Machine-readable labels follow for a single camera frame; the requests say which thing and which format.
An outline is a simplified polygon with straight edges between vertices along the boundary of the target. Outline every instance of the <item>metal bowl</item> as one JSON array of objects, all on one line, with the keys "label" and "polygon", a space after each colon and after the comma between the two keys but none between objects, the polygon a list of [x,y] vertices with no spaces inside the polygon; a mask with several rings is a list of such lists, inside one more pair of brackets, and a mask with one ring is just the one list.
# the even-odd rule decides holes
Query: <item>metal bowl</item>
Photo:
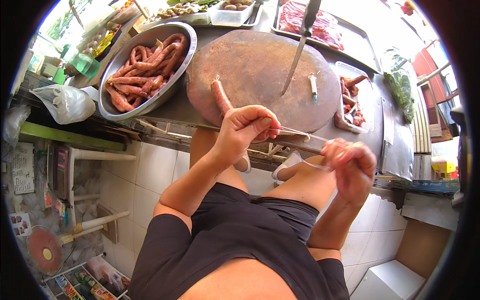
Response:
[{"label": "metal bowl", "polygon": [[[173,78],[155,96],[146,100],[139,107],[132,111],[124,113],[119,112],[118,109],[116,109],[112,104],[110,94],[105,88],[105,81],[108,79],[108,77],[110,77],[110,75],[118,71],[120,67],[125,64],[125,62],[130,58],[130,53],[132,52],[133,48],[138,45],[153,47],[155,46],[156,39],[163,41],[175,33],[182,33],[186,35],[190,42],[190,46],[185,60],[180,65]],[[98,108],[100,109],[102,116],[111,121],[125,120],[137,115],[144,115],[164,104],[180,87],[179,78],[185,72],[185,69],[192,60],[192,56],[196,49],[197,34],[195,33],[195,30],[190,25],[181,22],[161,24],[134,36],[128,43],[123,45],[117,54],[115,54],[103,73],[102,81],[100,82],[100,88],[98,91],[100,94]]]}]

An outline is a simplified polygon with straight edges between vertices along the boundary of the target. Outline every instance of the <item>hand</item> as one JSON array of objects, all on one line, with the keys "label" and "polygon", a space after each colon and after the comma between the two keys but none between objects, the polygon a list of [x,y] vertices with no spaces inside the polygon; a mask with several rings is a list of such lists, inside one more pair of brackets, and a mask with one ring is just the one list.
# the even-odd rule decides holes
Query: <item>hand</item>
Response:
[{"label": "hand", "polygon": [[377,168],[375,155],[364,143],[351,143],[340,138],[326,142],[320,154],[336,171],[341,199],[362,206],[372,189]]},{"label": "hand", "polygon": [[252,141],[275,139],[281,128],[276,115],[261,105],[230,109],[211,152],[216,162],[228,168],[241,159]]}]

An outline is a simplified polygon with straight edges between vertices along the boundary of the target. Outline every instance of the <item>leg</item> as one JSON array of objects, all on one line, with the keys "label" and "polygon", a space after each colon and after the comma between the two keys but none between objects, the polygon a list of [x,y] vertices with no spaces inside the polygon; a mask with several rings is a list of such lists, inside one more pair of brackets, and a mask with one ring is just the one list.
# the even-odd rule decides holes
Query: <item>leg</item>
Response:
[{"label": "leg", "polygon": [[[190,167],[207,154],[216,142],[218,133],[208,129],[197,128],[190,143]],[[223,183],[248,193],[247,186],[233,166],[220,174],[217,182]]]},{"label": "leg", "polygon": [[[306,160],[311,164],[321,165],[323,159],[323,156],[312,156]],[[281,170],[278,175],[291,178],[262,197],[296,200],[322,211],[336,188],[334,172],[327,172],[303,162]]]}]

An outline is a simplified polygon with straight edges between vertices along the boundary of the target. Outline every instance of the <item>green vegetable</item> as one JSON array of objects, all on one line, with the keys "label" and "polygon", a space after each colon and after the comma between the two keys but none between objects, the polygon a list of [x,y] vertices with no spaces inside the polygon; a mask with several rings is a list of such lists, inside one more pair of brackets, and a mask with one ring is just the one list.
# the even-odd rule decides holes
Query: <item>green vegetable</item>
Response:
[{"label": "green vegetable", "polygon": [[390,72],[384,70],[384,77],[389,82],[396,101],[402,108],[405,122],[412,123],[415,117],[415,99],[412,96],[412,85],[408,69],[412,69],[407,59],[398,54],[398,49],[389,49],[385,52],[390,61]]}]

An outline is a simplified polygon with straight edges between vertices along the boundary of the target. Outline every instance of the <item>kitchen knife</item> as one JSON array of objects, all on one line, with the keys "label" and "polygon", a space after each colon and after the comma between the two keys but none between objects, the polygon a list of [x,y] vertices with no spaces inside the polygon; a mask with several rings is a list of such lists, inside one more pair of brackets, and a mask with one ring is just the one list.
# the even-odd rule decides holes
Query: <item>kitchen knife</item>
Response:
[{"label": "kitchen knife", "polygon": [[303,46],[305,45],[307,38],[312,36],[312,27],[313,27],[313,23],[317,19],[317,13],[318,13],[318,10],[320,9],[320,2],[322,2],[322,0],[310,0],[307,3],[307,6],[305,8],[305,13],[303,14],[303,21],[301,22],[301,27],[300,27],[300,35],[301,35],[300,42],[297,47],[297,52],[295,53],[295,57],[293,58],[293,63],[290,68],[290,72],[288,72],[288,78],[283,87],[282,96],[287,91],[288,85],[292,80],[292,76],[299,62],[300,55],[303,50]]}]

